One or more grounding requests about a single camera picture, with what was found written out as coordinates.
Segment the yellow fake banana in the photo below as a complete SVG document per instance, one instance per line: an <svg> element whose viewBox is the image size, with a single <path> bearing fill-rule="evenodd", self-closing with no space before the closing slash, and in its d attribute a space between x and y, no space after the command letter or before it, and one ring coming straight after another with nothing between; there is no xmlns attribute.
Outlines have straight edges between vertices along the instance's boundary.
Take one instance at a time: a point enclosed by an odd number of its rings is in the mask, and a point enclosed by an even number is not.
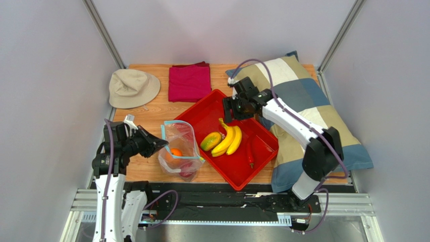
<svg viewBox="0 0 430 242"><path fill-rule="evenodd" d="M227 134L225 138L212 149L212 157L219 157L224 154L232 155L238 150L242 142L242 131L239 126L229 126L224 123L222 118L219 118L219 123Z"/></svg>

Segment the small red fake fruit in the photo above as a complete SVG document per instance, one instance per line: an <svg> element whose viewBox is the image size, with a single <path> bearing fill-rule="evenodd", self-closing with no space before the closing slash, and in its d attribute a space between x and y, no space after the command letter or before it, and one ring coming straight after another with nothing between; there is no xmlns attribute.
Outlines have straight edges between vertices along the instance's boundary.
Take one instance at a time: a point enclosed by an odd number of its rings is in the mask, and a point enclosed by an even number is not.
<svg viewBox="0 0 430 242"><path fill-rule="evenodd" d="M193 167L193 162L187 162L180 166L179 176L181 178L190 178L195 175L196 171Z"/></svg>

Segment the clear zip top bag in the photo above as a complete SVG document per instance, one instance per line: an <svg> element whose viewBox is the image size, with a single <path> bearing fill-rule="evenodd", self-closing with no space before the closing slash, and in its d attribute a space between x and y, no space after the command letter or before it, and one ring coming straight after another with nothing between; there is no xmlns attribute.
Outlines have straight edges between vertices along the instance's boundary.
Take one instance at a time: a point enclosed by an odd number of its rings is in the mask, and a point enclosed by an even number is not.
<svg viewBox="0 0 430 242"><path fill-rule="evenodd" d="M200 155L192 125L182 120L165 121L161 134L168 141L158 153L163 172L185 182L193 181L205 159Z"/></svg>

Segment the purple fake eggplant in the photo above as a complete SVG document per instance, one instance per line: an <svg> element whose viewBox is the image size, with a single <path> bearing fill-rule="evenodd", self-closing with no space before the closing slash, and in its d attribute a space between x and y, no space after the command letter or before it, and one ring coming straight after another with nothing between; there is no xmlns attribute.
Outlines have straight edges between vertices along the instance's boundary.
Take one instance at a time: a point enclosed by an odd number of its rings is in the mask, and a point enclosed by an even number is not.
<svg viewBox="0 0 430 242"><path fill-rule="evenodd" d="M254 158L252 153L252 141L249 139L246 143L246 156L251 169L254 167Z"/></svg>

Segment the yellow green fake mango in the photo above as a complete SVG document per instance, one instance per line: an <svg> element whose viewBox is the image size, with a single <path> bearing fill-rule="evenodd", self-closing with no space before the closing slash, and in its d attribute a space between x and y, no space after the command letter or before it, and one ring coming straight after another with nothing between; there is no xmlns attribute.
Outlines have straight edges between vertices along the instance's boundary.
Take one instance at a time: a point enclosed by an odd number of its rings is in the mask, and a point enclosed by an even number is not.
<svg viewBox="0 0 430 242"><path fill-rule="evenodd" d="M223 136L220 132L209 133L200 143L200 148L203 151L210 151L216 147L223 140Z"/></svg>

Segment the orange fake fruit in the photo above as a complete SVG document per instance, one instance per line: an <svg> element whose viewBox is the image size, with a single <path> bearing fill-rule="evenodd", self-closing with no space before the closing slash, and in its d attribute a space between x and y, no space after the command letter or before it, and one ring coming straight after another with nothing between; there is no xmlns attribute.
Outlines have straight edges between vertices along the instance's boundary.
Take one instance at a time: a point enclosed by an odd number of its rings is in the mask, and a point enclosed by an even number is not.
<svg viewBox="0 0 430 242"><path fill-rule="evenodd" d="M177 148L170 149L170 152L174 156L179 156L179 157L183 156L182 151L180 149L177 149Z"/></svg>

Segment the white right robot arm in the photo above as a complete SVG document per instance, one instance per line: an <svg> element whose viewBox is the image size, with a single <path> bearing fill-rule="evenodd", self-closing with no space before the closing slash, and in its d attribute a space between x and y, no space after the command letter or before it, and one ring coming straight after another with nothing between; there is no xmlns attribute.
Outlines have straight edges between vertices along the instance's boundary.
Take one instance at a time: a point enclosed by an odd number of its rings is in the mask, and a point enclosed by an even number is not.
<svg viewBox="0 0 430 242"><path fill-rule="evenodd" d="M260 91L249 77L240 81L229 79L228 85L235 93L223 99L224 122L260 114L291 135L304 149L303 172L287 191L288 205L293 210L303 208L323 180L337 166L344 166L339 131L334 127L325 129L305 119L290 108L273 87Z"/></svg>

